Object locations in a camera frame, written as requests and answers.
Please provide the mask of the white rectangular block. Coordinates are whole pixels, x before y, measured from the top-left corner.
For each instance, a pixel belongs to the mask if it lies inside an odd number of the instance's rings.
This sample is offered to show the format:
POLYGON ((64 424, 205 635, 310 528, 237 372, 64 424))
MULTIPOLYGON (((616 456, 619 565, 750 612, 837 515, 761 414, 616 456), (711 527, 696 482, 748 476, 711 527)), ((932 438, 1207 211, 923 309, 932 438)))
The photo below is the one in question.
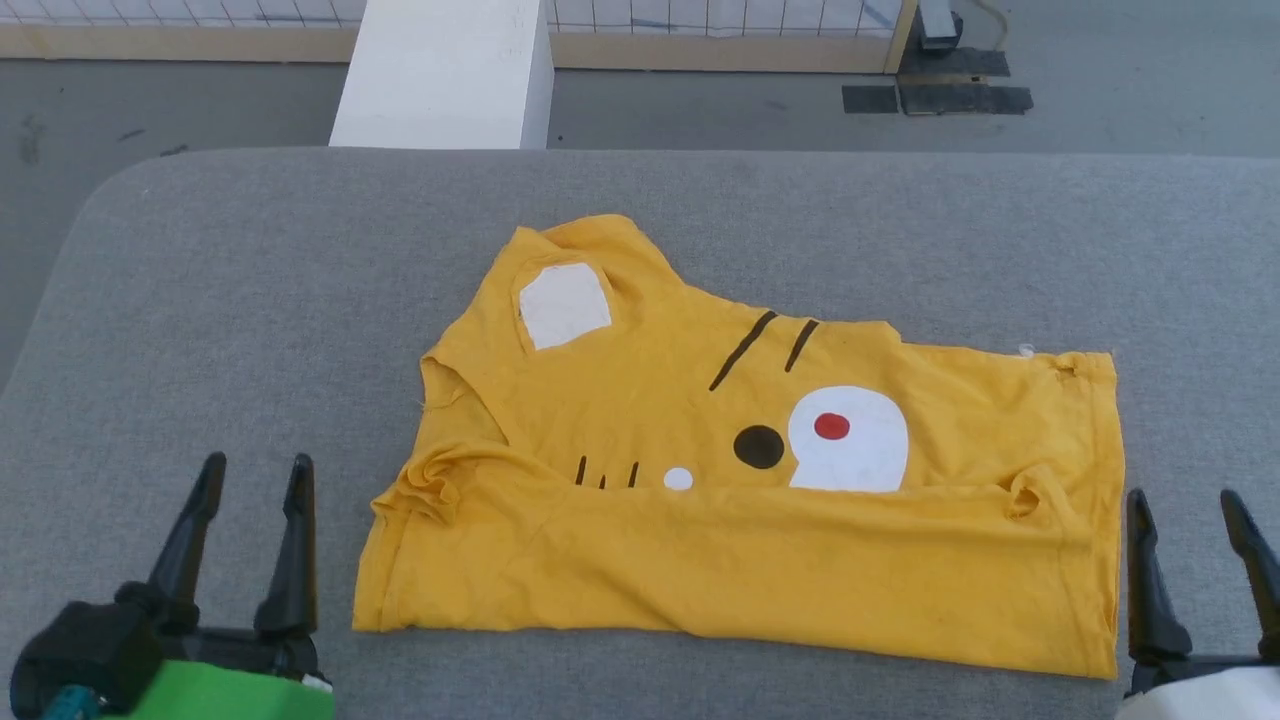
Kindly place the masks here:
POLYGON ((367 0, 329 145, 545 149, 544 0, 367 0))

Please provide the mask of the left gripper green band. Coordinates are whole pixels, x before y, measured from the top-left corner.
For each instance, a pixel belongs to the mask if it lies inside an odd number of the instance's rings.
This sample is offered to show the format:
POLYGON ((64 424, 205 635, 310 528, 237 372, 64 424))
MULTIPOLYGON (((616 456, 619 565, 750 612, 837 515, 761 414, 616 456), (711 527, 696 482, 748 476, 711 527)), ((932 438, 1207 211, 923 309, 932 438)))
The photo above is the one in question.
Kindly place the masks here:
MULTIPOLYGON (((196 628, 195 601, 209 525, 227 470, 210 454, 146 582, 120 603, 68 603, 19 652, 10 676, 15 720, 335 720, 317 679, 166 659, 156 628, 196 628)), ((317 629, 315 466, 297 454, 282 502, 285 529, 253 629, 268 638, 317 629)))

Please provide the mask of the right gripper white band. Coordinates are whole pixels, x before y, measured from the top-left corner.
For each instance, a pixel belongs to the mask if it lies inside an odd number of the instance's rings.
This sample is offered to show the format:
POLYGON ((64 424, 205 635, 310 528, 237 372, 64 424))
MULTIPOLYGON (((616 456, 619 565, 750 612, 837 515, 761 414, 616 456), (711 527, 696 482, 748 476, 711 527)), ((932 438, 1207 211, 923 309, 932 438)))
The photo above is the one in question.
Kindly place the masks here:
POLYGON ((1190 653, 1157 556, 1158 532, 1143 489, 1126 496, 1129 692, 1115 720, 1280 720, 1280 559, 1234 489, 1220 506, 1258 618, 1260 656, 1190 653))

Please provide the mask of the yellow cartoon print t-shirt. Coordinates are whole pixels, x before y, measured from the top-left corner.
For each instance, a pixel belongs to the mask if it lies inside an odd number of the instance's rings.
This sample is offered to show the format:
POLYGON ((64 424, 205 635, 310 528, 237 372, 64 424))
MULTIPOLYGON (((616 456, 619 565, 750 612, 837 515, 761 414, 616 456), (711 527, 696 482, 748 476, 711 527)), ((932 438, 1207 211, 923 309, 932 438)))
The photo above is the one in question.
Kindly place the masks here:
POLYGON ((781 315, 686 284, 600 215, 516 229, 420 370, 357 632, 644 629, 1117 673, 1108 354, 781 315))

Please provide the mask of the grey fabric sofa cushion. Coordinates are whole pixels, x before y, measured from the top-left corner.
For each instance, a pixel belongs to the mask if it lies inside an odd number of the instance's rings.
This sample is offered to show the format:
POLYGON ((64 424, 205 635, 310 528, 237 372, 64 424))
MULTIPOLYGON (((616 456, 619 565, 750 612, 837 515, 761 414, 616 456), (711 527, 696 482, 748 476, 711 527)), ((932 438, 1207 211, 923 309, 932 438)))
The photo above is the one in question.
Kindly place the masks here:
POLYGON ((1280 160, 952 152, 188 152, 86 201, 0 393, 0 719, 26 642, 148 574, 210 452, 204 620, 247 626, 294 456, 346 720, 1111 720, 1129 682, 639 632, 349 629, 419 359, 517 225, 631 217, 689 282, 905 340, 1111 352, 1128 480, 1201 653, 1253 653, 1219 495, 1280 552, 1280 160))

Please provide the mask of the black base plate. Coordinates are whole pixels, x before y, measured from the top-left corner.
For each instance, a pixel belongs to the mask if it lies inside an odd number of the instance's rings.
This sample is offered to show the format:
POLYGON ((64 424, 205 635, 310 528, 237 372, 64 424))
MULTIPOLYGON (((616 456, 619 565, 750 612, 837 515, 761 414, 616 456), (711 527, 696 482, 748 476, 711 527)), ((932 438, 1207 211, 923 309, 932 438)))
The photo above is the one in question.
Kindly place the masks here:
POLYGON ((1004 51, 951 47, 906 50, 899 64, 899 76, 1010 77, 1011 73, 1004 51))

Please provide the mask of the large black floor mat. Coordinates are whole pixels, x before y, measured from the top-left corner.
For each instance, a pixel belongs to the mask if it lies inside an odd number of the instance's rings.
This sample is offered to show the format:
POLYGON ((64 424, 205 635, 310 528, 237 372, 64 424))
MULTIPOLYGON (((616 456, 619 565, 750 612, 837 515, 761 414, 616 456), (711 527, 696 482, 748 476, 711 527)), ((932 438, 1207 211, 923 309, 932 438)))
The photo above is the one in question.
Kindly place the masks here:
POLYGON ((1034 101, 1025 87, 991 85, 901 85, 899 97, 909 117, 1025 115, 1034 101))

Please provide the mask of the lemon tile print partition panel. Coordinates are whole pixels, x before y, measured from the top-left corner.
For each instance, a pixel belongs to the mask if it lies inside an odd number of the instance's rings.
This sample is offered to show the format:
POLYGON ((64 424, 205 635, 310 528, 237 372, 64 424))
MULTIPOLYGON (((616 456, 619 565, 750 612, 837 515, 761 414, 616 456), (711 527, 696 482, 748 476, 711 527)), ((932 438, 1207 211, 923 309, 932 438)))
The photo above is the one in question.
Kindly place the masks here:
POLYGON ((928 0, 0 0, 0 59, 347 63, 358 49, 559 69, 892 74, 928 0))

